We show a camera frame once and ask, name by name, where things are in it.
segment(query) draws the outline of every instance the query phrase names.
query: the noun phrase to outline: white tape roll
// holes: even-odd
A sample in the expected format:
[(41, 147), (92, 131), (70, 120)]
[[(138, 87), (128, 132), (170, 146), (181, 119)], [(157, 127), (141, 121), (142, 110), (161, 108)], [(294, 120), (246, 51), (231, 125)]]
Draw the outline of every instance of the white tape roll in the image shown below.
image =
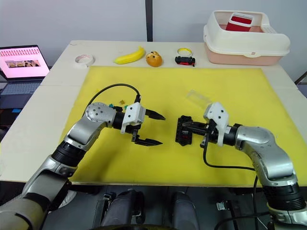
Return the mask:
[(82, 68), (88, 68), (95, 62), (95, 58), (91, 54), (82, 54), (75, 58), (75, 64)]

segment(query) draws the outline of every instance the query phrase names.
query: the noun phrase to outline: laptop keyboard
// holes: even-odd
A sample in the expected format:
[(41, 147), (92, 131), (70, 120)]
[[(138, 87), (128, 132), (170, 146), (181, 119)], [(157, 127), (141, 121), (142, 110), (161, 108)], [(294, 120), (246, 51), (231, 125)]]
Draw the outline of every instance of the laptop keyboard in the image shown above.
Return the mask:
[(1, 95), (32, 94), (39, 87), (39, 85), (40, 82), (8, 84), (2, 91)]

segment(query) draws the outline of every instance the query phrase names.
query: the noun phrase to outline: toy car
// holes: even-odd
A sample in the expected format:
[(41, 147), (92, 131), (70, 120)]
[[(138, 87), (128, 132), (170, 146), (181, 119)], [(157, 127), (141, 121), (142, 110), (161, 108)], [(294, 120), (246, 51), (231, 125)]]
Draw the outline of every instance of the toy car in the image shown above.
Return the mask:
[(195, 58), (193, 57), (175, 57), (175, 62), (179, 65), (195, 66)]

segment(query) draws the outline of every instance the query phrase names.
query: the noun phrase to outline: pink storage bin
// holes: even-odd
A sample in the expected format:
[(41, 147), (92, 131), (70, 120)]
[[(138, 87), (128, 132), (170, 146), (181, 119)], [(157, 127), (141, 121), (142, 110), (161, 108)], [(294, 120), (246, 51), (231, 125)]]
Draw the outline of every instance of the pink storage bin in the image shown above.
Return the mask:
[[(253, 17), (249, 32), (225, 30), (234, 12)], [(208, 59), (216, 64), (274, 65), (290, 52), (290, 39), (277, 33), (266, 14), (249, 11), (214, 11), (204, 26)]]

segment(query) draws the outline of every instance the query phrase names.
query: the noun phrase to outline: white lid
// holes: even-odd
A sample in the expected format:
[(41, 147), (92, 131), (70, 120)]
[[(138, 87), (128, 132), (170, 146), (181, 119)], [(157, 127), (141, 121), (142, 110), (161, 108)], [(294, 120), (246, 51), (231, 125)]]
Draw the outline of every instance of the white lid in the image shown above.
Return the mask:
[(236, 11), (250, 14), (252, 26), (260, 26), (264, 33), (227, 31), (220, 27), (234, 11), (214, 11), (204, 26), (203, 39), (208, 48), (218, 54), (244, 55), (248, 58), (260, 56), (285, 56), (290, 52), (290, 39), (278, 34), (269, 24), (268, 17), (261, 12)]

